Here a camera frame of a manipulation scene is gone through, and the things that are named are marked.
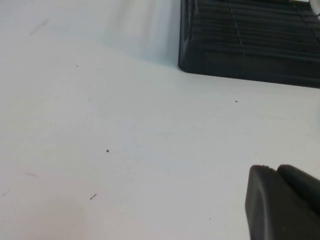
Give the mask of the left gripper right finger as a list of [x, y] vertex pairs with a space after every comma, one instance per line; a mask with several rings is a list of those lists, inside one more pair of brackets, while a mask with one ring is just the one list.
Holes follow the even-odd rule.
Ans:
[[291, 189], [303, 199], [309, 207], [320, 214], [320, 180], [288, 164], [280, 165], [277, 172]]

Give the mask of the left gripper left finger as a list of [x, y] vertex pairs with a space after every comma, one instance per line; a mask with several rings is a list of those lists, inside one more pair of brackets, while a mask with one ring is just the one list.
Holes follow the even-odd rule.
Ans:
[[252, 240], [318, 240], [320, 214], [268, 166], [250, 167], [245, 212]]

